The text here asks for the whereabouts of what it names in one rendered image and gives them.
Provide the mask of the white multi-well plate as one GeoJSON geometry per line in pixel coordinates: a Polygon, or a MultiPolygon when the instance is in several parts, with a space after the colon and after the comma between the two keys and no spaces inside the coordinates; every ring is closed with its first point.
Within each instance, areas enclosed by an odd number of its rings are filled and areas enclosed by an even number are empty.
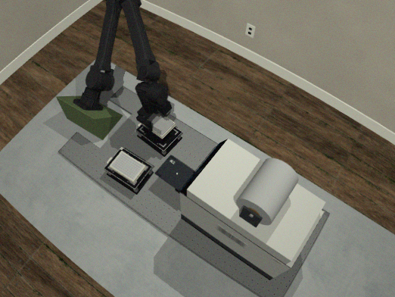
{"type": "Polygon", "coordinates": [[[135,183],[135,181],[142,175],[146,166],[141,162],[135,160],[125,152],[121,151],[109,168],[116,171],[127,180],[135,183]]]}

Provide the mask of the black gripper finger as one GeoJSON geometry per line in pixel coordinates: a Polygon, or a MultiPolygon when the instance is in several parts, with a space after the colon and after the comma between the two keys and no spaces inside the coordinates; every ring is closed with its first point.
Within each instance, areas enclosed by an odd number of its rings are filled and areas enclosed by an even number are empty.
{"type": "Polygon", "coordinates": [[[140,120],[137,120],[137,121],[139,121],[140,123],[142,123],[142,124],[144,124],[150,131],[153,131],[152,130],[152,125],[151,125],[151,121],[149,121],[149,120],[146,120],[144,123],[143,122],[141,122],[140,120]]]}

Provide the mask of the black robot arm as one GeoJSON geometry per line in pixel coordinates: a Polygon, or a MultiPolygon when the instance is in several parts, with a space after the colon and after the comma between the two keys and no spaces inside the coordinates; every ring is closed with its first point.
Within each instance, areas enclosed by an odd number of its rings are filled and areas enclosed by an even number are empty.
{"type": "Polygon", "coordinates": [[[141,5],[141,0],[106,0],[106,12],[97,58],[86,76],[87,87],[82,93],[81,99],[73,100],[73,103],[81,109],[102,111],[103,106],[99,104],[100,94],[102,91],[110,91],[114,87],[114,70],[111,69],[110,62],[120,12],[123,8],[135,50],[136,69],[138,71],[136,79],[143,81],[136,85],[135,91],[141,101],[148,100],[148,102],[142,102],[145,112],[153,114],[157,111],[163,117],[170,114],[172,106],[170,101],[167,101],[168,87],[157,84],[160,77],[160,66],[151,51],[139,10],[141,5]],[[103,73],[101,70],[105,70],[105,72],[103,73]]]}

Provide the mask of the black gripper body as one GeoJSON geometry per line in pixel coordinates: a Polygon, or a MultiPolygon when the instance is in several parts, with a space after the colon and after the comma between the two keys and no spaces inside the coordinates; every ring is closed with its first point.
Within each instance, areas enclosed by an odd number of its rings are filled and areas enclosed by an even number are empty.
{"type": "MultiPolygon", "coordinates": [[[[141,100],[140,100],[141,101],[141,100]]],[[[146,100],[146,101],[141,101],[141,102],[148,102],[148,100],[146,100]]],[[[145,110],[144,110],[144,108],[143,107],[141,107],[138,111],[137,111],[137,113],[138,113],[138,116],[136,117],[136,119],[137,120],[140,120],[141,122],[145,122],[147,119],[149,119],[149,117],[152,115],[152,114],[149,114],[149,113],[147,113],[147,112],[145,112],[145,110]],[[139,116],[140,115],[140,116],[139,116]]],[[[155,114],[159,114],[157,111],[155,111],[154,112],[155,114]]]]}

